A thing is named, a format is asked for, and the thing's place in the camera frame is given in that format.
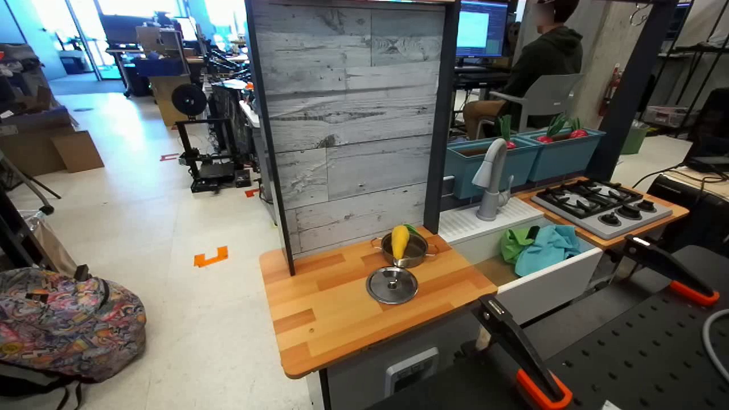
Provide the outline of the white toy sink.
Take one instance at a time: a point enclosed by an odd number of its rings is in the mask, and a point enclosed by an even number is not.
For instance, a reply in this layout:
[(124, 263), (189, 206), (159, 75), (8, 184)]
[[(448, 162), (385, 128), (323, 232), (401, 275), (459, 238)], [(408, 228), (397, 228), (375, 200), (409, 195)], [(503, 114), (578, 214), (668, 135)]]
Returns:
[(497, 298), (527, 324), (581, 296), (601, 250), (573, 228), (509, 199), (492, 222), (473, 208), (439, 214), (439, 236), (497, 285)]

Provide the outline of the green cloth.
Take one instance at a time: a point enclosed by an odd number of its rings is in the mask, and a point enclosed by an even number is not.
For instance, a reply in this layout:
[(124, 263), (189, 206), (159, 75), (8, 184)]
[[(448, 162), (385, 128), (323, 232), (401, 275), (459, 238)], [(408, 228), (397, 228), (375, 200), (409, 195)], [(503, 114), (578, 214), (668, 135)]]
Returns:
[(538, 238), (538, 225), (508, 228), (499, 239), (499, 255), (506, 265), (514, 265), (519, 254), (529, 249)]

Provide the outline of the colourful backpack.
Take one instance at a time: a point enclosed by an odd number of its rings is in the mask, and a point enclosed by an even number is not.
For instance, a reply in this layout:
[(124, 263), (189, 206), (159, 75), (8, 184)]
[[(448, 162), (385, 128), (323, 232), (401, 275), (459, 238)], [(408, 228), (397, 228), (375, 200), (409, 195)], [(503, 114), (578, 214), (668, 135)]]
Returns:
[(134, 292), (37, 267), (0, 273), (5, 365), (98, 384), (143, 353), (145, 308)]

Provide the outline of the black orange clamp right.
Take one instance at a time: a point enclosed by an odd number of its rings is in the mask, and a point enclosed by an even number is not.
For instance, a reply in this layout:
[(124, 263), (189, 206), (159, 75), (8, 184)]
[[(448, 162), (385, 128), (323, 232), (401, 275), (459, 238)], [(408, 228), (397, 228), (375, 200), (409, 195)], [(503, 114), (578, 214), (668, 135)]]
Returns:
[(654, 270), (669, 281), (669, 292), (699, 308), (715, 308), (720, 292), (699, 281), (684, 263), (658, 244), (628, 236), (623, 239), (623, 255), (638, 265)]

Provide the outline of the small metal pot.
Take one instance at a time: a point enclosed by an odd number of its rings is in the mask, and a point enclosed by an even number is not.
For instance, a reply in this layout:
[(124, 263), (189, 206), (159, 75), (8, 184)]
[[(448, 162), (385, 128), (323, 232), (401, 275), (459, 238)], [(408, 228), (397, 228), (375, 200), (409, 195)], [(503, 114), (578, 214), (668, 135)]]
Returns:
[(389, 265), (399, 265), (404, 270), (409, 270), (409, 267), (417, 267), (426, 261), (429, 242), (424, 238), (409, 238), (401, 261), (397, 261), (392, 254), (392, 238), (389, 236), (385, 236), (381, 239), (381, 249), (382, 249), (382, 257)]

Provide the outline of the blue cloth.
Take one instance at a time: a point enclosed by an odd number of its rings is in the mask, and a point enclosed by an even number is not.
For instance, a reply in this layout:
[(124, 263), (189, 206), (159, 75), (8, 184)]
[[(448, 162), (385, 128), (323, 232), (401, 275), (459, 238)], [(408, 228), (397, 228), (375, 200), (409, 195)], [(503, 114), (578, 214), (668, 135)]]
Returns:
[(529, 249), (519, 254), (514, 273), (531, 275), (539, 270), (581, 255), (584, 250), (585, 247), (573, 228), (556, 224), (538, 225), (538, 238)]

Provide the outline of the black 3d printer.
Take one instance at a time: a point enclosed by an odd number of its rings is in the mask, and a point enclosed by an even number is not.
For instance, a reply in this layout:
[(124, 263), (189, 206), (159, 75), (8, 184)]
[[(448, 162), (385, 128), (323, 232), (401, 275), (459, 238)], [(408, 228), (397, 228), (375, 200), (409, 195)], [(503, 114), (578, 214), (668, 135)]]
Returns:
[[(227, 114), (211, 114), (209, 99), (199, 84), (179, 84), (170, 94), (170, 103), (184, 114), (176, 124), (176, 133), (183, 143), (183, 165), (189, 168), (194, 195), (214, 191), (235, 184), (249, 188), (251, 173), (245, 171), (243, 157), (235, 142), (233, 119)], [(189, 126), (204, 126), (209, 133), (211, 152), (201, 152), (191, 146)]]

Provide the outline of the metal pot lid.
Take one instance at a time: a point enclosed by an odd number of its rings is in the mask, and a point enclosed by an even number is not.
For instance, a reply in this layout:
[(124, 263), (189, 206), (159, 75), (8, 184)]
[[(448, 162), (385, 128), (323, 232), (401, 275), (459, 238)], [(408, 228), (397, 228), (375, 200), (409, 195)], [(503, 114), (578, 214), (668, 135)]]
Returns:
[(367, 295), (382, 305), (401, 305), (414, 298), (417, 279), (408, 270), (382, 267), (367, 279)]

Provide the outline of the grey wood backsplash panel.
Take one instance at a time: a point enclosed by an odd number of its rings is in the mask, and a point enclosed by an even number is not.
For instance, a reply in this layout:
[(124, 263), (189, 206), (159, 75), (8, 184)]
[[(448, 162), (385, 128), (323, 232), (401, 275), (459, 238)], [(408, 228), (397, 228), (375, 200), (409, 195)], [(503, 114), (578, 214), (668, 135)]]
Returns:
[(458, 0), (249, 0), (290, 265), (422, 225)]

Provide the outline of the yellow toy corn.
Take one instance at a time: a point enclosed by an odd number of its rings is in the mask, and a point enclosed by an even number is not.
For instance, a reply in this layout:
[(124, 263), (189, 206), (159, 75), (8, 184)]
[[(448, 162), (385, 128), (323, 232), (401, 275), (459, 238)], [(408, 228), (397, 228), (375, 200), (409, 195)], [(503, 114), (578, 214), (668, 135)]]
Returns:
[(392, 257), (404, 261), (409, 242), (409, 228), (408, 225), (393, 225), (392, 228)]

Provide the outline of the cardboard box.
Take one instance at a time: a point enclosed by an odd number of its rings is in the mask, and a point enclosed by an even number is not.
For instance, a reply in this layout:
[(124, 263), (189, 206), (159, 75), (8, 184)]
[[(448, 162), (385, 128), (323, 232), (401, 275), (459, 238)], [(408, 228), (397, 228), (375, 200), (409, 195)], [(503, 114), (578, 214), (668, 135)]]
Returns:
[(0, 151), (29, 176), (103, 168), (104, 162), (87, 130), (37, 130), (0, 136)]

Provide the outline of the white chair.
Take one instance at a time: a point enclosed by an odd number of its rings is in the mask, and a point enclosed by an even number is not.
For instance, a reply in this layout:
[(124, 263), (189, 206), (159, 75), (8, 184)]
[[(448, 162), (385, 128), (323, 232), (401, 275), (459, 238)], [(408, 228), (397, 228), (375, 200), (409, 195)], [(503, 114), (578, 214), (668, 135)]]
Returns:
[(564, 114), (576, 97), (581, 73), (571, 75), (539, 75), (523, 97), (492, 91), (492, 99), (519, 108), (519, 130), (529, 128), (531, 116)]

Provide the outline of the blue plastic bin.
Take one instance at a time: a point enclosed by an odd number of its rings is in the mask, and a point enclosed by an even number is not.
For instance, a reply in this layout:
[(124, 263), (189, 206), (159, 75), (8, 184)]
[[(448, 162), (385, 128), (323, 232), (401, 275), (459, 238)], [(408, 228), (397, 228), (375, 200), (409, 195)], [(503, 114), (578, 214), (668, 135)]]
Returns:
[[(522, 133), (509, 140), (502, 176), (503, 189), (539, 184), (578, 176), (588, 168), (601, 133), (578, 130), (573, 136), (547, 142), (539, 133)], [(446, 146), (443, 173), (454, 177), (454, 195), (459, 204), (473, 204), (483, 189), (473, 184), (473, 173), (483, 165), (490, 140), (456, 140)]]

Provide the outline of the wooden counter top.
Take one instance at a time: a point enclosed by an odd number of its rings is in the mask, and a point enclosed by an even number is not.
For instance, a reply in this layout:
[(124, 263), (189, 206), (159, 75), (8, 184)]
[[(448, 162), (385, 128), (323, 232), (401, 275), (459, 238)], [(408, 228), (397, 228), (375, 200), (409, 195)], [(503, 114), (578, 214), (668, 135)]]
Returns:
[(322, 250), (286, 265), (285, 250), (259, 255), (275, 351), (286, 378), (355, 359), (377, 344), (456, 315), (497, 285), (426, 228), (426, 261), (413, 270), (419, 289), (404, 305), (382, 305), (367, 279), (385, 267), (373, 239)]

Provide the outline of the black perforated table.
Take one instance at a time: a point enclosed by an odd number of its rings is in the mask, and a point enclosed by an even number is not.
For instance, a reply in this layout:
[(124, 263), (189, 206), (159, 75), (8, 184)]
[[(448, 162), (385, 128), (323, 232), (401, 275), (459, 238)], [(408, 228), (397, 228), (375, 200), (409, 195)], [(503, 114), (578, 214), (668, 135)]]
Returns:
[[(571, 392), (571, 410), (729, 410), (729, 261), (699, 247), (672, 254), (720, 292), (699, 308), (639, 265), (584, 300), (522, 328), (549, 372)], [(492, 339), (446, 372), (372, 410), (532, 410), (516, 392), (514, 360)]]

